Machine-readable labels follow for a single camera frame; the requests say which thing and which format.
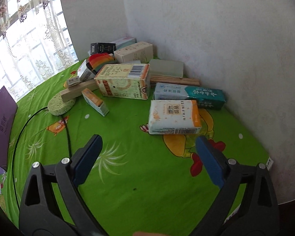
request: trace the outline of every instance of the blue gripper pad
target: blue gripper pad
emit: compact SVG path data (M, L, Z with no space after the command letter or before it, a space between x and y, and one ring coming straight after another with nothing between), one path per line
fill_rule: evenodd
M211 152L211 150L214 151L213 147L204 136L199 136L196 139L196 150L212 183L221 189L225 182L223 170Z
M85 145L86 151L74 168L74 178L72 181L76 187L85 182L103 147L103 140L100 136L93 139L91 143L90 141Z

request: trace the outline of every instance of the white foam block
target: white foam block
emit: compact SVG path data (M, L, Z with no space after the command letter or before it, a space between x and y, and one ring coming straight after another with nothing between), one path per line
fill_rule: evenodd
M162 59L151 59L149 64L151 75L165 75L180 78L183 77L183 62Z

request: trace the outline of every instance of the black cable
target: black cable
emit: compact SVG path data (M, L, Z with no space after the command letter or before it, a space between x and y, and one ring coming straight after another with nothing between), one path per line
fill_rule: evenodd
M14 151L13 151L13 156L12 156L12 166L11 166L11 167L12 167L12 177L13 177L14 194L15 194L16 204L17 204L19 210L20 210L20 205L19 205L19 203L18 203L18 197L17 197L17 194L16 194L15 179L14 179L14 169L13 169L13 168L14 168L14 157L15 157L15 153L16 153L16 148L17 148L17 146L18 146L18 142L19 142L19 140L20 140L21 134L22 134L22 132L24 131L26 125L29 123L29 121L30 121L30 120L31 120L36 114L38 114L40 111L45 110L45 109L47 109L47 107L44 107L44 108L38 110L36 113L34 113L34 114L33 114L33 115L27 120L27 122L26 122L25 125L23 126L23 128L22 128L20 134L18 135L18 139L17 139L17 141L16 141L16 143L15 143L15 147L14 147ZM69 157L71 158L71 156L72 156L72 151L71 151L71 141L70 141L69 130L68 130L68 127L67 127L66 120L64 119L64 117L63 117L62 115L60 115L60 116L61 116L61 118L62 118L62 121L63 121L64 124L65 124L66 132L67 132L67 140L68 140Z
M12 166L11 166L11 167L12 167L12 177L13 177L14 194L15 194L16 204L18 205L18 209L19 209L19 210L20 210L20 205L18 204L18 197L17 197L17 195L16 195L15 179L14 179L14 169L13 169L13 166L14 166L14 157L15 157L15 152L16 152L16 147L17 147L17 145L18 145L18 141L20 140L21 134L22 134L23 130L25 129L26 125L29 123L29 121L30 121L30 120L31 120L36 114L38 114L40 111L45 110L45 109L47 109L47 107L44 107L44 108L38 110L36 113L34 113L34 114L33 114L33 115L27 120L27 122L26 122L25 125L23 126L23 128L22 128L20 134L18 135L18 139L17 139L17 141L16 141L16 143L15 143L15 147L14 147L14 151L13 151L13 156L12 156Z
M60 116L61 116L61 118L62 118L62 121L65 123L65 128L66 128L66 132L67 132L67 139L68 139L69 158L71 158L71 157L72 157L72 151L71 151L71 141L70 141L69 129L68 129L68 127L67 127L67 122L66 122L66 120L64 119L63 115L61 114Z

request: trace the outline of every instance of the barcode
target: barcode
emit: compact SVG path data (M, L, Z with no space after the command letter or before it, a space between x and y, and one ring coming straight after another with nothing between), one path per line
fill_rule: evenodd
M195 128L178 128L175 129L174 134L196 134L197 129Z
M87 71L86 78L89 78L91 73L91 71Z
M139 78L142 75L145 65L133 65L128 77Z

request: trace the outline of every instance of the pink box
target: pink box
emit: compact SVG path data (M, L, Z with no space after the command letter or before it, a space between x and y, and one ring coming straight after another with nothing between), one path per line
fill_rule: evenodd
M18 106L3 86L0 90L0 174L7 167L9 139Z

